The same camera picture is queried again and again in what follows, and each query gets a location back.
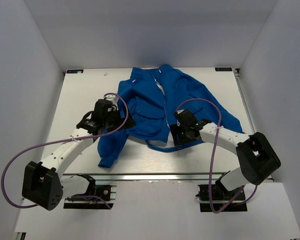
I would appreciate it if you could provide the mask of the blue fleece jacket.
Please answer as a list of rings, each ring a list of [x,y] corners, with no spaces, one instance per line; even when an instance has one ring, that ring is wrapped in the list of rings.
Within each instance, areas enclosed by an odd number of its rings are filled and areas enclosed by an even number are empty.
[[[203,83],[167,64],[153,69],[133,67],[130,78],[119,83],[117,93],[123,99],[118,102],[120,112],[128,109],[136,125],[99,139],[101,168],[113,166],[129,136],[145,140],[151,149],[162,152],[163,148],[152,143],[166,144],[169,135],[175,134],[177,109],[190,110],[198,120],[220,123],[238,133],[243,131],[240,121]]]

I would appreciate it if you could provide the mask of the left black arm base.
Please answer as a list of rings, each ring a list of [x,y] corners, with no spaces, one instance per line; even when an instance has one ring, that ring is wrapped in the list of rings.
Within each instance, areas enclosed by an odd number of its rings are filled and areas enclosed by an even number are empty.
[[[88,182],[85,192],[76,192],[73,196],[66,197],[63,208],[72,210],[111,210],[116,199],[117,186],[108,183],[96,183],[96,180],[86,174],[77,174]]]

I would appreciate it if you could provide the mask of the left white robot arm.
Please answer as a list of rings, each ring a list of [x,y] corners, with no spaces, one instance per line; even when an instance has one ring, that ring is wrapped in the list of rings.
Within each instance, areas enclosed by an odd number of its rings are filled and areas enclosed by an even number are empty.
[[[97,139],[135,125],[126,102],[116,94],[106,94],[82,117],[69,138],[57,141],[55,151],[26,165],[22,197],[48,211],[63,199],[96,199],[93,177],[78,173],[64,178],[65,171]]]

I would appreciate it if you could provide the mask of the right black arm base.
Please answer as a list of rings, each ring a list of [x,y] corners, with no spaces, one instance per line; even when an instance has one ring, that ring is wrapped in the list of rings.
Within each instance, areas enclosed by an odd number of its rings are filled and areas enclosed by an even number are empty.
[[[209,199],[209,185],[208,183],[199,183],[198,193],[195,195],[195,198],[199,201],[199,209],[201,213],[212,213]],[[248,207],[244,202],[247,197],[245,191],[240,187],[232,191],[222,191],[221,188],[215,184],[211,185],[211,197],[212,204],[215,211],[220,210],[223,206],[229,202],[236,193],[239,192],[238,196],[223,210],[226,213],[234,212],[247,212]]]

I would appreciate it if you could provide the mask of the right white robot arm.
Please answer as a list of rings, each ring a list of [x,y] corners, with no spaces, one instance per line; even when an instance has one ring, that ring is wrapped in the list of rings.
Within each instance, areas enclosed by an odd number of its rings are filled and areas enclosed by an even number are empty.
[[[180,143],[202,141],[213,144],[237,156],[239,167],[226,172],[218,180],[216,195],[226,200],[234,190],[247,185],[260,185],[281,167],[281,161],[266,136],[260,132],[252,135],[217,127],[208,119],[197,120],[188,109],[177,111],[176,136]]]

